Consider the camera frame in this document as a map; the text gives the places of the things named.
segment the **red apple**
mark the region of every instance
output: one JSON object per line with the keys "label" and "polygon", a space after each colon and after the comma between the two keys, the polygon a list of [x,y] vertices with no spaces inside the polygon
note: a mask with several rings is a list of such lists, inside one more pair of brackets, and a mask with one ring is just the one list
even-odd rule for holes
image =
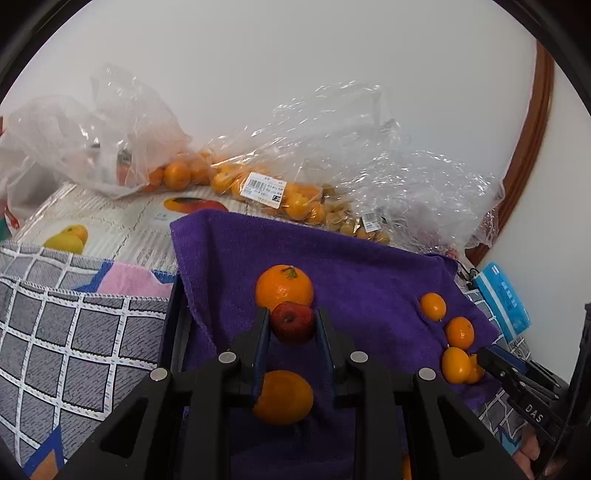
{"label": "red apple", "polygon": [[284,301],[275,307],[269,325],[277,339],[286,345],[306,343],[316,331],[312,309],[293,301]]}

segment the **blue package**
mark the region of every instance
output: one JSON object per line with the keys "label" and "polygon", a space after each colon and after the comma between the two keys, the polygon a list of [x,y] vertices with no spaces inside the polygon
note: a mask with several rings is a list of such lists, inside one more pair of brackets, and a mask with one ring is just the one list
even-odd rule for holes
{"label": "blue package", "polygon": [[530,316],[499,265],[489,263],[476,276],[474,283],[495,315],[507,342],[512,342],[528,329]]}

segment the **orange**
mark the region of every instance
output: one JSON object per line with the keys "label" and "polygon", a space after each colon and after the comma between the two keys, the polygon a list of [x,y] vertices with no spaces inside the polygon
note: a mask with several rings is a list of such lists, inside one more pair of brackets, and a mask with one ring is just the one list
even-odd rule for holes
{"label": "orange", "polygon": [[464,350],[452,346],[443,352],[441,371],[449,383],[464,383],[472,371],[472,363]]}
{"label": "orange", "polygon": [[212,189],[218,195],[223,195],[232,188],[232,183],[235,179],[236,173],[232,171],[221,171],[212,178]]}
{"label": "orange", "polygon": [[175,160],[164,169],[164,185],[175,192],[184,190],[191,183],[189,165],[181,160]]}
{"label": "orange", "polygon": [[462,350],[468,350],[474,342],[474,327],[464,317],[451,319],[445,327],[445,334],[449,346],[457,346]]}
{"label": "orange", "polygon": [[269,425],[291,425],[306,418],[313,404],[314,392],[306,380],[287,370],[275,370],[265,374],[252,412]]}
{"label": "orange", "polygon": [[191,172],[191,183],[209,185],[209,167],[204,160],[198,158],[189,162],[189,172]]}
{"label": "orange", "polygon": [[297,222],[304,220],[312,211],[313,203],[301,193],[294,193],[285,200],[285,212],[289,218]]}
{"label": "orange", "polygon": [[445,317],[445,301],[436,293],[426,293],[421,297],[421,310],[429,320],[438,322]]}
{"label": "orange", "polygon": [[246,200],[242,195],[240,195],[240,192],[242,190],[242,186],[244,185],[244,182],[246,182],[246,179],[248,178],[250,174],[248,172],[246,173],[242,173],[238,176],[238,178],[236,180],[234,180],[234,183],[232,183],[232,187],[230,188],[232,190],[232,197],[235,200],[238,200],[240,202],[243,202],[244,200]]}
{"label": "orange", "polygon": [[144,193],[155,192],[162,185],[163,178],[164,169],[162,167],[156,168],[156,170],[148,173],[148,184],[141,191]]}
{"label": "orange", "polygon": [[402,480],[411,480],[412,476],[410,473],[410,457],[408,454],[402,456]]}
{"label": "orange", "polygon": [[309,200],[320,200],[320,198],[322,197],[322,189],[320,187],[317,187],[316,185],[306,185],[301,183],[297,185],[299,193]]}
{"label": "orange", "polygon": [[480,379],[482,377],[484,377],[484,369],[478,365],[478,356],[477,354],[473,353],[470,355],[470,364],[472,366],[472,369],[470,370],[470,374],[468,375],[468,378],[466,379],[466,383],[469,385],[473,385],[475,383],[478,383],[480,381]]}
{"label": "orange", "polygon": [[256,304],[270,311],[284,301],[294,301],[309,307],[313,300],[312,282],[308,275],[293,265],[275,265],[263,272],[256,281]]}
{"label": "orange", "polygon": [[88,230],[84,225],[70,225],[64,228],[60,233],[71,233],[82,240],[82,245],[86,245],[88,240]]}
{"label": "orange", "polygon": [[309,223],[310,225],[322,225],[326,218],[324,205],[319,202],[314,202],[312,205],[312,211],[310,212],[310,216],[306,220],[306,223]]}

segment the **white plastic bag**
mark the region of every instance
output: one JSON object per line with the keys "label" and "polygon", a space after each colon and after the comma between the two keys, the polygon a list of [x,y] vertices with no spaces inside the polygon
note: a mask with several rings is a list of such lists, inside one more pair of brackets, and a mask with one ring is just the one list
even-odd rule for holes
{"label": "white plastic bag", "polygon": [[0,213],[13,234],[59,186],[53,172],[27,157],[9,132],[2,136]]}
{"label": "white plastic bag", "polygon": [[149,172],[190,137],[158,94],[105,65],[92,77],[96,112],[63,97],[34,99],[8,118],[11,134],[39,164],[111,198],[139,190]]}

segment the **bag of oranges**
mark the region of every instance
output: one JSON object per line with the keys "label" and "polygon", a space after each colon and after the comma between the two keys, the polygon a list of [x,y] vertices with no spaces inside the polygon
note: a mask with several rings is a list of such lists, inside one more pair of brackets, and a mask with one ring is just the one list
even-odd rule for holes
{"label": "bag of oranges", "polygon": [[380,123],[380,99],[380,87],[361,83],[321,87],[278,106],[263,128],[212,140],[204,149],[212,189],[270,215],[313,226],[329,218],[330,229],[347,230],[344,185],[397,138],[395,123]]}

